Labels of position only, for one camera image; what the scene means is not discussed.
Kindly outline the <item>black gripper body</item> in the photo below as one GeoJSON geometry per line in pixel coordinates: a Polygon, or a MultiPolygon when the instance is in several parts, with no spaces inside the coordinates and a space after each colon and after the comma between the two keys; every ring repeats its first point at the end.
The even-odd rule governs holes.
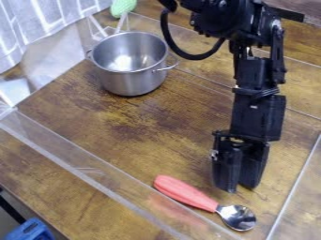
{"type": "Polygon", "coordinates": [[[234,88],[230,128],[217,130],[214,150],[263,150],[281,139],[286,97],[278,88],[251,90],[234,88]]]}

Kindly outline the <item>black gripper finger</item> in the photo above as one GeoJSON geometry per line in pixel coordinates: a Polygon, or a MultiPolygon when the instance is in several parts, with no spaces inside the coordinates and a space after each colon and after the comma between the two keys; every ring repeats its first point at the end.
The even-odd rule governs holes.
{"type": "Polygon", "coordinates": [[[239,184],[246,188],[255,188],[265,171],[270,145],[266,142],[253,143],[243,149],[239,184]]]}
{"type": "Polygon", "coordinates": [[[242,151],[230,145],[221,146],[211,153],[211,179],[214,185],[234,193],[241,173],[242,151]]]}

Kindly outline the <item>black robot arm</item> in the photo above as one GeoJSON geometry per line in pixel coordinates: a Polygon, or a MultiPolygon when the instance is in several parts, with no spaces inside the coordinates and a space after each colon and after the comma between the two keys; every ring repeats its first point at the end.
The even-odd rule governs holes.
{"type": "Polygon", "coordinates": [[[255,188],[261,182],[270,142],[281,138],[286,97],[283,34],[281,20],[262,0],[158,0],[164,6],[160,28],[171,50],[185,59],[203,60],[230,44],[234,93],[230,128],[213,132],[211,177],[227,192],[238,186],[255,188]],[[194,31],[217,38],[207,52],[190,54],[176,46],[168,15],[182,7],[190,11],[194,31]]]}

